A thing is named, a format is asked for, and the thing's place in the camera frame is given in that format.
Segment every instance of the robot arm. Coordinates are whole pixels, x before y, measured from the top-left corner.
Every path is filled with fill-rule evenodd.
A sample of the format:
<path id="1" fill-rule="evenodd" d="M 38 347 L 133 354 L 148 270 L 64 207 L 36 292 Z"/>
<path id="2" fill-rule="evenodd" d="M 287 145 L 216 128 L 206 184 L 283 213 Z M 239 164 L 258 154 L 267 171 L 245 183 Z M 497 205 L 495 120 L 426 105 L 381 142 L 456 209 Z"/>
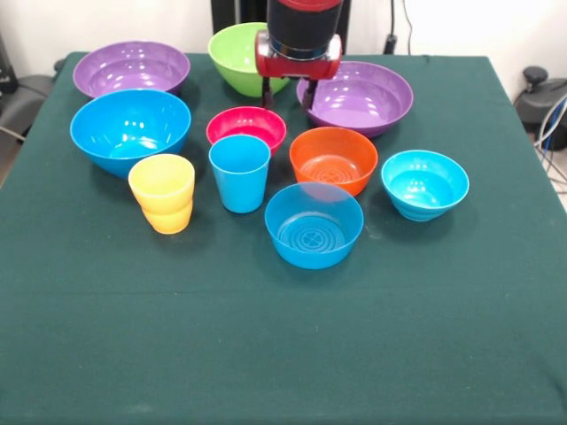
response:
<path id="1" fill-rule="evenodd" d="M 319 80 L 332 78 L 341 58 L 337 31 L 342 0 L 268 0 L 268 30 L 256 35 L 262 105 L 272 103 L 269 78 L 309 79 L 303 106 L 310 109 Z"/>

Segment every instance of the magenta bowl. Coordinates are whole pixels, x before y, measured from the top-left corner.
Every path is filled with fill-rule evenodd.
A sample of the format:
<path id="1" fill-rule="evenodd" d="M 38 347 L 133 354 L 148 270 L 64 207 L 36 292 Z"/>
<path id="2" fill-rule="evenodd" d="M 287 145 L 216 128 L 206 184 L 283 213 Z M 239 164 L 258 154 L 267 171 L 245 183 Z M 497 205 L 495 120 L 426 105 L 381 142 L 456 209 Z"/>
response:
<path id="1" fill-rule="evenodd" d="M 177 94 L 189 70 L 189 59 L 166 44 L 117 42 L 82 58 L 74 68 L 73 81 L 89 97 L 126 89 Z"/>
<path id="2" fill-rule="evenodd" d="M 307 81 L 299 81 L 299 101 L 306 88 Z M 400 121 L 413 103 L 411 86 L 391 69 L 343 61 L 331 80 L 319 81 L 307 115 L 317 126 L 351 128 L 375 137 Z"/>

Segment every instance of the blue bowl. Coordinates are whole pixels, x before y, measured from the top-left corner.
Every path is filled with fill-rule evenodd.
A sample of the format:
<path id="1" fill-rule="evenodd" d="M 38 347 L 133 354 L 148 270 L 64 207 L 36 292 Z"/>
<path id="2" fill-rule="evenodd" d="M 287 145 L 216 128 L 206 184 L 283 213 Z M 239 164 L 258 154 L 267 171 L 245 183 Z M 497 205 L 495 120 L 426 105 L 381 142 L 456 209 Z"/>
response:
<path id="1" fill-rule="evenodd" d="M 359 203 L 346 190 L 316 182 L 277 192 L 264 215 L 276 251 L 297 267 L 320 269 L 342 261 L 364 225 Z"/>
<path id="2" fill-rule="evenodd" d="M 84 105 L 71 137 L 92 162 L 122 179 L 140 159 L 179 153 L 191 123 L 187 105 L 157 90 L 123 90 Z"/>
<path id="3" fill-rule="evenodd" d="M 451 158 L 431 151 L 403 151 L 382 166 L 382 183 L 393 206 L 413 221 L 429 221 L 459 204 L 469 176 Z"/>

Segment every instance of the yellow cup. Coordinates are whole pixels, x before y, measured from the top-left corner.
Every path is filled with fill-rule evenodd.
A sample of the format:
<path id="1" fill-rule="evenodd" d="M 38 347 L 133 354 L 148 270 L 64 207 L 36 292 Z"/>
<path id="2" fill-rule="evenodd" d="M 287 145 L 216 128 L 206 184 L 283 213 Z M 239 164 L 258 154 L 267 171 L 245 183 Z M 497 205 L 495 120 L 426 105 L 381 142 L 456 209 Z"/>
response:
<path id="1" fill-rule="evenodd" d="M 128 184 L 157 232 L 172 235 L 187 227 L 195 189 L 195 168 L 187 159 L 169 153 L 144 158 L 130 170 Z"/>

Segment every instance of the bowl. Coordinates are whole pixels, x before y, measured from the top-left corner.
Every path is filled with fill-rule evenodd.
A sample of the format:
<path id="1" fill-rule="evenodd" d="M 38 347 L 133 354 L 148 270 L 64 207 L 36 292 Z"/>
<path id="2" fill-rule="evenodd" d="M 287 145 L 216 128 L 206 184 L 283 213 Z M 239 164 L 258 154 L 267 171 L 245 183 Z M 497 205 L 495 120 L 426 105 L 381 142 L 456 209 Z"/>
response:
<path id="1" fill-rule="evenodd" d="M 92 51 L 74 68 L 73 81 L 89 97 L 126 89 L 178 93 L 190 61 L 160 42 L 117 42 Z"/>
<path id="2" fill-rule="evenodd" d="M 222 78 L 238 93 L 248 97 L 262 96 L 262 78 L 256 69 L 256 33 L 266 29 L 265 22 L 247 22 L 226 27 L 209 41 L 208 52 Z M 287 78 L 271 78 L 272 93 L 289 82 Z"/>
<path id="3" fill-rule="evenodd" d="M 297 86 L 299 101 L 307 81 Z M 307 115 L 317 126 L 351 128 L 367 137 L 383 134 L 414 102 L 408 82 L 394 71 L 367 62 L 341 62 L 331 80 L 321 80 Z"/>
<path id="4" fill-rule="evenodd" d="M 71 137 L 92 162 L 126 179 L 130 168 L 156 153 L 178 153 L 191 123 L 187 105 L 165 91 L 123 90 L 84 105 Z"/>
<path id="5" fill-rule="evenodd" d="M 345 259 L 364 225 L 356 199 L 341 188 L 317 182 L 277 192 L 264 219 L 278 254 L 309 269 L 332 267 Z"/>
<path id="6" fill-rule="evenodd" d="M 211 144 L 227 135 L 253 135 L 268 145 L 272 156 L 284 142 L 285 121 L 275 112 L 255 106 L 239 106 L 217 114 L 206 126 Z"/>
<path id="7" fill-rule="evenodd" d="M 459 204 L 469 176 L 451 158 L 432 151 L 403 151 L 382 166 L 382 183 L 401 215 L 429 221 Z"/>
<path id="8" fill-rule="evenodd" d="M 298 182 L 331 183 L 355 197 L 376 169 L 378 151 L 356 131 L 319 127 L 291 143 L 290 159 Z"/>

